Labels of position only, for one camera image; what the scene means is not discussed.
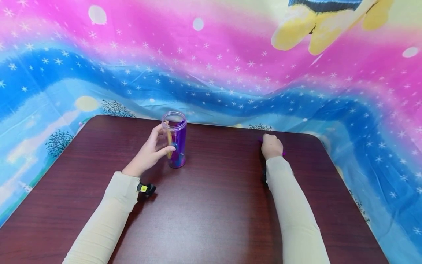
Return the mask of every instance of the purple bottle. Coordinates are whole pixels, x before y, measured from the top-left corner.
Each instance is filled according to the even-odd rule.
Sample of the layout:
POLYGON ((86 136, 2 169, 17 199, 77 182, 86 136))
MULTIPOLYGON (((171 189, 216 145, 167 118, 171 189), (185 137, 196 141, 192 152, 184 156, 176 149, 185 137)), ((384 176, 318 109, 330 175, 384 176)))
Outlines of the purple bottle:
POLYGON ((171 168, 181 168, 185 162, 185 144, 187 121, 184 114, 178 111, 167 112, 161 118, 161 125, 167 135, 168 144, 176 150, 167 156, 171 168))

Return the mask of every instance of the right hand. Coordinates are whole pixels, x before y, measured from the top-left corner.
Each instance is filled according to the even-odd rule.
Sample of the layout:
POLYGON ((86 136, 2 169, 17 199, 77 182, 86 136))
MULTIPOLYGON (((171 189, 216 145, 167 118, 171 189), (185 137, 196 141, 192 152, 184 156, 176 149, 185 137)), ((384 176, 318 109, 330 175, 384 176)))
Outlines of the right hand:
POLYGON ((261 151, 266 161, 270 158, 283 156, 283 144, 276 136, 264 134, 261 151))

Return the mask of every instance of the tree illustration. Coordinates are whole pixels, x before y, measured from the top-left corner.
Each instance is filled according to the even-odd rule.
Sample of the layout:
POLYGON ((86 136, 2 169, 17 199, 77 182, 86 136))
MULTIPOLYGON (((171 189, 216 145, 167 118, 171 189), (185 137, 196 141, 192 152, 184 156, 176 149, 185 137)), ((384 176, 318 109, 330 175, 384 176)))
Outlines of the tree illustration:
POLYGON ((60 156, 60 154, 70 144, 73 138, 74 136, 72 134, 66 130, 61 129, 51 134, 48 141, 46 142, 49 155, 53 158, 60 156))
POLYGON ((268 125, 263 125, 261 123, 259 123, 258 125, 249 125, 249 128, 259 129, 259 130, 271 130, 272 129, 272 127, 270 127, 268 125))
POLYGON ((136 115, 129 111, 124 105, 116 100, 103 100, 101 109, 106 115, 113 115, 116 117, 136 117, 136 115))
POLYGON ((359 201, 354 195, 353 195, 353 193, 352 193, 352 191, 349 189, 349 193, 350 193, 350 195, 352 196, 352 198, 353 198, 353 201, 355 202, 355 204, 357 205, 357 207, 358 207, 358 209, 359 209, 359 211, 360 211, 360 213, 362 214, 362 216, 363 216, 363 218, 365 219, 365 222, 366 223, 370 223, 370 219, 369 219, 369 217, 366 215, 366 211, 365 211, 365 209, 363 209, 363 205, 362 205, 362 202, 361 201, 359 201))

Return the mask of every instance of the table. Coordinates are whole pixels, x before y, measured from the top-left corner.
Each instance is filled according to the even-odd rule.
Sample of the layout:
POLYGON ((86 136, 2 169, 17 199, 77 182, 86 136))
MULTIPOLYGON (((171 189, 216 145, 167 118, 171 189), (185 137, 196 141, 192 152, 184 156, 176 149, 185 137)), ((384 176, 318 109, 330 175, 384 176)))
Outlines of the table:
MULTIPOLYGON (((0 263, 61 263, 120 171, 159 121, 92 118, 0 229, 0 263)), ((188 125, 187 163, 161 160, 110 263, 281 263, 281 233, 260 182, 263 131, 188 125)), ((332 264, 388 263, 321 142, 271 132, 284 143, 332 264)))

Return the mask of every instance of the beige sleeve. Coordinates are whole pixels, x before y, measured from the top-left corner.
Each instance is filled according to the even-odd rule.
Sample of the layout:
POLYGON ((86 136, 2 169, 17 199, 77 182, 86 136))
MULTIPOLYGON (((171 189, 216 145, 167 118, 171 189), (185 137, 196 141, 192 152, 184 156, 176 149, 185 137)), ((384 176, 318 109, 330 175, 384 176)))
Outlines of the beige sleeve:
POLYGON ((62 264, 106 264, 138 200, 139 178, 115 172, 62 264))
POLYGON ((329 264, 312 209, 283 157, 267 160, 267 183, 276 204, 284 264, 329 264))

